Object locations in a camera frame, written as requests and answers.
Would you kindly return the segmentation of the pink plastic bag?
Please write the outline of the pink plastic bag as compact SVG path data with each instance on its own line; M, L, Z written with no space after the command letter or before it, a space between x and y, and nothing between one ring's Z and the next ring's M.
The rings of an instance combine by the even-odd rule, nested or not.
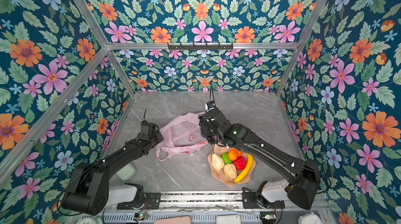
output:
M208 145L201 135L200 113L188 113L171 120L160 129L164 140L156 146L156 157L165 161L175 155L192 154Z

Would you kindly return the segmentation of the white box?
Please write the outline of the white box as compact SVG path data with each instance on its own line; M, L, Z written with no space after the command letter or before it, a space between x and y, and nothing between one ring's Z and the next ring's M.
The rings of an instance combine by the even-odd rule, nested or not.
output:
M241 217L238 214L217 216L216 224L241 224Z

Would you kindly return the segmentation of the dark purple fake grapes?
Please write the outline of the dark purple fake grapes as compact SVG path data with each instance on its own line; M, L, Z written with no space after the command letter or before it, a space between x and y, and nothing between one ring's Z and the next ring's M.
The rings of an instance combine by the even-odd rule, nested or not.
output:
M207 142L211 145L216 144L216 136L213 129L207 121L200 120L199 122L201 135L206 138Z

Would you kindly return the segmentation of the black hook rail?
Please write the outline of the black hook rail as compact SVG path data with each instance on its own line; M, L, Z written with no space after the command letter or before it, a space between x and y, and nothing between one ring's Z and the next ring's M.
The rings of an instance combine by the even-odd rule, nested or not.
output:
M168 50L233 50L234 46L232 43L168 43Z

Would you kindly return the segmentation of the green rectangular container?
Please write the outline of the green rectangular container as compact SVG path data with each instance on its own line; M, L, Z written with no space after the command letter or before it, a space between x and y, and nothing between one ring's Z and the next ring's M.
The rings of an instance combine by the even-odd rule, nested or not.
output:
M128 163L116 173L117 177L122 181L129 181L135 174L136 168L131 163Z

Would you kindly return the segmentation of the pale round fake fruit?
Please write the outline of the pale round fake fruit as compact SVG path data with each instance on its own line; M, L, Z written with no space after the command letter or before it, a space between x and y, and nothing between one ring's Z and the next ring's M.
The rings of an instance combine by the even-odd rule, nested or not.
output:
M216 153L213 153L211 158L211 166L214 170L221 171L225 166L225 162L221 158L221 156L217 155Z

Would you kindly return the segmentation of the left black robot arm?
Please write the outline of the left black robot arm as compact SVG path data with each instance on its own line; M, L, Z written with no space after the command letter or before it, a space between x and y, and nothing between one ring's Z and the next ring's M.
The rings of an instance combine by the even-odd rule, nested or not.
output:
M159 126L144 120L135 139L101 160L74 169L61 207L84 214L99 214L109 199L110 178L130 162L147 155L163 140Z

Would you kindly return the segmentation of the white round device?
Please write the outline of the white round device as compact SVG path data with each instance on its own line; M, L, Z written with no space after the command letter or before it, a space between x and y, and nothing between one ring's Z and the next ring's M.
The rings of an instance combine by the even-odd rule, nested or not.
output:
M323 224L323 222L318 215L309 213L300 216L298 218L298 224Z

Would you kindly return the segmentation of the yellow fake banana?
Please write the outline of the yellow fake banana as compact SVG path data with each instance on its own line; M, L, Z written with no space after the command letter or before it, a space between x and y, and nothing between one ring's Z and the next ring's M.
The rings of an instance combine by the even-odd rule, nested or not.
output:
M250 172L251 168L253 166L253 156L250 154L247 154L247 164L246 167L242 170L242 172L236 177L235 183L239 183L242 181L247 174Z

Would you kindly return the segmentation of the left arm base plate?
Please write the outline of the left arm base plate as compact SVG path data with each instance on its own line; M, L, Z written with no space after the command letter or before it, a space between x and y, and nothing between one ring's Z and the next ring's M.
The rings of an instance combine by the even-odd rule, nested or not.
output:
M161 203L161 193L137 193L130 202L123 202L117 205L118 210L155 210Z

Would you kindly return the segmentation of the orange fake fruit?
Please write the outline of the orange fake fruit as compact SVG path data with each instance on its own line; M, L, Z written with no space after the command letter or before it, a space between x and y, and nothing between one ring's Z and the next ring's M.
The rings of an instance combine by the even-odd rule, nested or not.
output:
M235 149L235 148L232 148L232 151L234 151L234 152L236 153L237 157L240 157L240 156L242 156L242 154L243 154L242 151L239 151L239 150L237 150L237 149Z
M228 153L228 159L230 161L235 161L238 158L238 152L237 151L230 151Z

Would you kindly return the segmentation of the green fake custard apple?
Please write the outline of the green fake custard apple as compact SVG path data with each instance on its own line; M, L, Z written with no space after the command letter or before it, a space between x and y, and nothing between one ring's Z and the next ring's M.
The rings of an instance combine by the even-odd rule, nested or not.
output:
M229 153L223 153L221 155L221 158L223 159L225 164L231 164L232 160L229 158Z

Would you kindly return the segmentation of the red fake fruit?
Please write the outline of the red fake fruit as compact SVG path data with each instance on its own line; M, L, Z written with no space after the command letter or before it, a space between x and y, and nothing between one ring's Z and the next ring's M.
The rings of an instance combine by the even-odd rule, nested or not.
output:
M246 168L247 166L247 161L244 157L239 156L235 161L232 162L234 166L236 167L237 171L242 171Z

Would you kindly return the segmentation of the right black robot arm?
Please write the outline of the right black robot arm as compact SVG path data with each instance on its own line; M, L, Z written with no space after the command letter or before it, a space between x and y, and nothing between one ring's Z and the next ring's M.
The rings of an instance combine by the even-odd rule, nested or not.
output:
M199 117L201 133L211 143L245 151L279 173L287 182L287 197L295 205L310 210L321 183L317 162L291 156L262 140L243 124L232 124L217 108Z

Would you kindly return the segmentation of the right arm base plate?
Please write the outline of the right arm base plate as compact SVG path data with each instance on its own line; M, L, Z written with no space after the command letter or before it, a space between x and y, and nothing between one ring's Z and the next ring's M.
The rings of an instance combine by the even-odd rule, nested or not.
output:
M284 209L284 201L270 202L260 193L254 193L246 188L242 191L242 203L244 209Z

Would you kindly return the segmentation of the beige fake potato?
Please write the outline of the beige fake potato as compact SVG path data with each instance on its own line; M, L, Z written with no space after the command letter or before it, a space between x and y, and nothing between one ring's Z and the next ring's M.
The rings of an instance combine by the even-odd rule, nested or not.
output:
M235 180L237 178L237 169L233 163L225 164L223 172L229 179Z

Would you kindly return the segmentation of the white clock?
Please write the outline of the white clock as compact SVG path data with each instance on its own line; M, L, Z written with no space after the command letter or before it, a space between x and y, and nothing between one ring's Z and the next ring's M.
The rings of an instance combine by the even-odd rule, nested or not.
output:
M104 224L100 217L86 217L79 220L76 224Z

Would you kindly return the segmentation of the pink phone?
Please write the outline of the pink phone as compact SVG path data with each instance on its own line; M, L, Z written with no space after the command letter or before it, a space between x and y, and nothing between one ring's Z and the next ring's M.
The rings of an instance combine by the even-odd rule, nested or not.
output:
M191 224L190 216L173 217L166 219L158 219L154 224Z

